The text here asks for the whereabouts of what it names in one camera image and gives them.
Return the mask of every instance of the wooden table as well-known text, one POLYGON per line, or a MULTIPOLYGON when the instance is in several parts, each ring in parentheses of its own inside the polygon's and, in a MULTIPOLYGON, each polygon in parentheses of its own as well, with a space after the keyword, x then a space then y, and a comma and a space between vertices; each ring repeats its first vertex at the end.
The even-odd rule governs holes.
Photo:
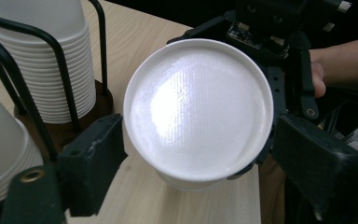
MULTIPOLYGON (((126 7, 100 1, 106 17, 108 88, 115 112, 122 113, 124 93, 135 69, 168 40, 189 27, 126 7)), ((95 79, 101 81, 98 16, 82 0, 89 22, 95 79)), ((0 102, 10 111, 13 103, 0 82, 0 102)), ((260 223, 258 172, 255 166, 237 180, 203 192, 182 192, 167 186, 137 154, 124 130, 126 152, 105 197, 100 213, 93 217, 69 217, 70 224, 173 224, 260 223)))

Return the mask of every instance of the stack of paper cups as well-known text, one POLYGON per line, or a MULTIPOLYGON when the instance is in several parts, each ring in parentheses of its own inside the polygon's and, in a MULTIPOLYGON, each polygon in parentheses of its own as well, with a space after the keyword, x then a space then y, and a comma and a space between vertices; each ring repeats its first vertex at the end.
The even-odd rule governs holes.
MULTIPOLYGON (((77 115, 86 116, 95 105, 96 92, 89 26, 80 0, 0 0, 0 18, 32 25, 57 39, 65 54, 77 115)), ((0 43, 18 64, 43 121, 71 122, 61 73, 50 45, 3 28, 0 43)))
POLYGON ((0 104, 0 202, 6 198, 14 175, 43 160, 25 126, 0 104))

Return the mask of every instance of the table surface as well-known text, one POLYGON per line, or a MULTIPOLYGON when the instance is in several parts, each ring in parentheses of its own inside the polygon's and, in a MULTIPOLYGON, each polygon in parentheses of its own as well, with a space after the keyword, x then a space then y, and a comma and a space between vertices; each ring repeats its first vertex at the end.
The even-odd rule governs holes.
MULTIPOLYGON (((100 1, 106 17, 108 88, 115 112, 122 114, 124 93, 136 68, 167 41, 190 27, 130 8, 100 1)), ((89 22, 95 79, 101 81, 98 16, 82 0, 89 22)), ((10 112, 13 103, 0 82, 0 102, 10 112)), ((203 192, 182 192, 166 185, 136 152, 124 130, 129 157, 123 161, 107 192, 100 213, 70 217, 77 223, 260 223, 258 172, 255 166, 236 180, 203 192)))

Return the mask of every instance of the wooden base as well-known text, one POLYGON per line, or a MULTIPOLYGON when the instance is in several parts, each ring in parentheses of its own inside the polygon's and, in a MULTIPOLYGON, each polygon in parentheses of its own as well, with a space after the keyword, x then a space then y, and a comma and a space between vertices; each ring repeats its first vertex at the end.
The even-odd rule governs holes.
MULTIPOLYGON (((108 116, 114 113, 114 102, 112 93, 108 91, 107 95, 103 95, 103 85, 101 82, 95 80, 96 89, 96 103, 91 111, 83 118, 79 119, 80 132, 75 132, 72 122, 64 124, 48 124, 45 123, 51 140, 57 150, 57 153, 63 151, 66 145, 70 144, 82 131, 86 130, 92 122, 96 119, 108 116)), ((39 147, 44 161, 49 161, 48 150, 46 149, 40 134, 36 130, 31 118, 25 114, 20 115, 17 109, 14 109, 15 118, 19 119, 27 128, 30 135, 33 137, 36 145, 39 147)))

